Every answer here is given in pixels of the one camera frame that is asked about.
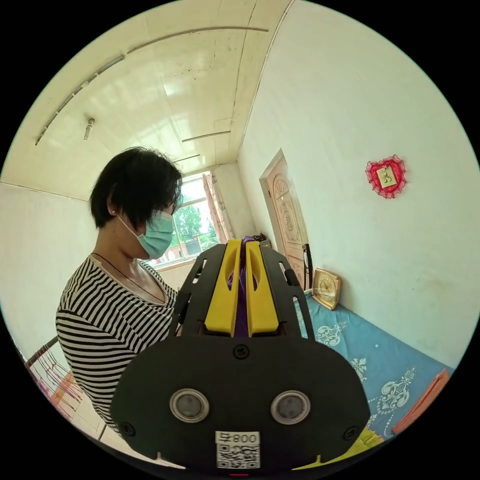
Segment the window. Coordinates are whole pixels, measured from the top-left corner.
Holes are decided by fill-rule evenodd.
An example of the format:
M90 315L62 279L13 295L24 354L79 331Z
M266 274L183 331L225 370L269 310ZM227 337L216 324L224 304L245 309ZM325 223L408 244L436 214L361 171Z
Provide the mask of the window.
M171 245L161 258L148 262L154 268L193 259L219 243L205 196L202 175L185 177L181 193L182 204L173 214Z

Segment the sticker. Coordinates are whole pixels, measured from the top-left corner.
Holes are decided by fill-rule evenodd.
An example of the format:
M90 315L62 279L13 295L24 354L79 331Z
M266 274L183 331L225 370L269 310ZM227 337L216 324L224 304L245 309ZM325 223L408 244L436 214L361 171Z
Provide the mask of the sticker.
M260 432L216 431L215 443L219 469L260 468Z

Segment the orange folder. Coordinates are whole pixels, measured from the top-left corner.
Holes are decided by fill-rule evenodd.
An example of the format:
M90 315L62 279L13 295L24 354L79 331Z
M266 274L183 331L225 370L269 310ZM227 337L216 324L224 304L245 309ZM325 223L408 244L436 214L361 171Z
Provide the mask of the orange folder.
M432 404L449 381L449 378L447 370L443 370L433 379L433 382L410 411L392 428L395 435L409 427Z

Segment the clock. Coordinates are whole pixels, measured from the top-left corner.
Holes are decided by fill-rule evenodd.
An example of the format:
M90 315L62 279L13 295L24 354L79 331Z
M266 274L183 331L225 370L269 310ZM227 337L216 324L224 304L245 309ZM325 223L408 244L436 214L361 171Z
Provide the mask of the clock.
M342 279L330 271L316 268L313 273L312 297L329 310L339 303Z

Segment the bed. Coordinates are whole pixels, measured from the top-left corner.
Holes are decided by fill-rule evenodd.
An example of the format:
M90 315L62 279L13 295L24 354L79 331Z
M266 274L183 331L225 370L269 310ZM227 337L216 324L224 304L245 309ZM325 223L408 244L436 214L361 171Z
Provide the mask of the bed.
M384 439L444 369L450 368L337 306L333 311L305 293L315 339L347 359L358 374L370 406L367 427ZM301 334L305 324L296 305Z

